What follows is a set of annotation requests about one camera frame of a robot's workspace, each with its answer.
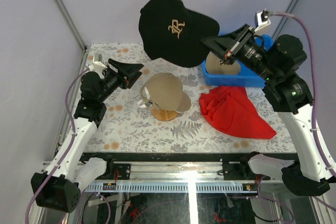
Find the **tan baseball cap with logo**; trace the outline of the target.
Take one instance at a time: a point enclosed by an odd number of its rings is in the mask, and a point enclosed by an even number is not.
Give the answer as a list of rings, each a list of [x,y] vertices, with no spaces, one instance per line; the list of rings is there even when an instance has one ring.
[[[157,73],[143,87],[147,87],[158,109],[183,113],[191,107],[191,100],[183,91],[181,80],[171,73]]]

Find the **black cap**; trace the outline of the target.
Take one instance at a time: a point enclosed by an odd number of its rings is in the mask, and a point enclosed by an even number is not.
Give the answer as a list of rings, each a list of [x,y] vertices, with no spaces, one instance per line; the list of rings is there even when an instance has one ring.
[[[218,35],[219,23],[181,0],[150,0],[140,10],[139,33],[151,60],[193,68],[209,54],[201,39]]]

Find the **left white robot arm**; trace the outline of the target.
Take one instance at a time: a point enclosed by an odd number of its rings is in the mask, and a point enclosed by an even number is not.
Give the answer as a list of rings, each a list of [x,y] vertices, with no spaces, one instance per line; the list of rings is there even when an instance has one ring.
[[[141,77],[140,63],[122,63],[109,59],[106,64],[95,57],[75,79],[80,80],[81,98],[74,113],[69,113],[70,132],[56,156],[42,173],[31,178],[32,202],[37,206],[73,212],[84,190],[98,177],[114,175],[112,157],[95,154],[82,168],[77,164],[92,135],[107,111],[105,100],[116,89],[131,89]]]

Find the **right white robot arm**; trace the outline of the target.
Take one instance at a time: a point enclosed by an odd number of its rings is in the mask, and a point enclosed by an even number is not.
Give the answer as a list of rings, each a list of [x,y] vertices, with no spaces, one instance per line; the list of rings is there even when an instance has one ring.
[[[265,175],[280,180],[297,196],[321,196],[335,182],[334,162],[328,156],[323,136],[313,117],[313,96],[296,71],[307,55],[299,38],[281,35],[269,49],[256,43],[255,30],[243,25],[238,30],[202,39],[202,43],[224,63],[239,61],[264,80],[263,92],[284,122],[298,159],[283,160],[252,152],[239,166],[240,175],[251,179]]]

